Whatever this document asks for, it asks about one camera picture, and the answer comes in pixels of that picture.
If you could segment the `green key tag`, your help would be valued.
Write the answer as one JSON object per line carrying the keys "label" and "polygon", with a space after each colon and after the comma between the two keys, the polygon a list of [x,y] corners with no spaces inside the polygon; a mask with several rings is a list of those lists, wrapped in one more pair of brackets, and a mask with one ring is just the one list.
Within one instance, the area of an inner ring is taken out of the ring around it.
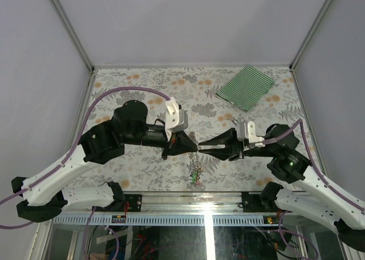
{"label": "green key tag", "polygon": [[197,173],[197,172],[194,172],[194,173],[192,174],[192,181],[193,181],[193,182],[196,182],[196,180],[197,180],[197,176],[198,176],[198,173]]}

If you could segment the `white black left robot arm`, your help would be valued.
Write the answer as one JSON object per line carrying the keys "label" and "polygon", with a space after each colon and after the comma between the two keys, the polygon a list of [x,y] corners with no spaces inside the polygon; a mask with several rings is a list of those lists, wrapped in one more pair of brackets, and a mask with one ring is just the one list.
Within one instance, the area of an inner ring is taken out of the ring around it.
{"label": "white black left robot arm", "polygon": [[118,182],[91,188],[69,186],[77,177],[125,154],[126,145],[156,147],[162,159],[197,152],[197,145],[185,133],[186,112],[168,102],[166,119],[160,124],[147,123],[148,108],[130,100],[114,110],[104,121],[81,135],[74,149],[33,177],[12,180],[13,192],[24,190],[16,205],[18,217],[31,222],[45,222],[65,210],[94,209],[97,212],[126,211],[128,204]]}

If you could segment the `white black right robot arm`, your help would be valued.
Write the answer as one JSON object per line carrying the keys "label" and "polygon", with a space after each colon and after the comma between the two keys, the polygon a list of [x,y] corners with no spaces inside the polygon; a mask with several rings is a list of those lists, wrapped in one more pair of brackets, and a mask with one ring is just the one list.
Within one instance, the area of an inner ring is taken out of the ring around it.
{"label": "white black right robot arm", "polygon": [[207,141],[200,142],[200,153],[219,160],[236,161],[245,157],[269,157],[267,168],[279,180],[311,195],[301,197],[276,182],[268,182],[260,197],[266,211],[286,210],[302,215],[335,233],[347,246],[364,251],[364,201],[326,177],[312,155],[296,150],[299,139],[294,127],[273,124],[264,136],[256,134],[252,121]]}

